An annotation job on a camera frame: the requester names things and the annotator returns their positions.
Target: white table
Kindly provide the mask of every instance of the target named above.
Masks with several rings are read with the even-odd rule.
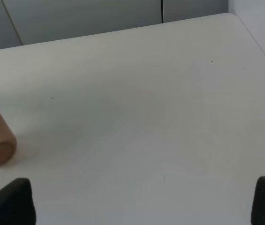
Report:
[[[39,225],[248,225],[265,56],[223,14],[0,50],[0,111]]]

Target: table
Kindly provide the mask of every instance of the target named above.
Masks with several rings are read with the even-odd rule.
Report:
[[[265,55],[213,15],[0,50],[38,224],[250,224],[265,175]]]

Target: tabletop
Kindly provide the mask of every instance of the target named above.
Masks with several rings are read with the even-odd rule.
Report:
[[[39,225],[250,224],[265,175],[265,55],[213,15],[0,50]]]

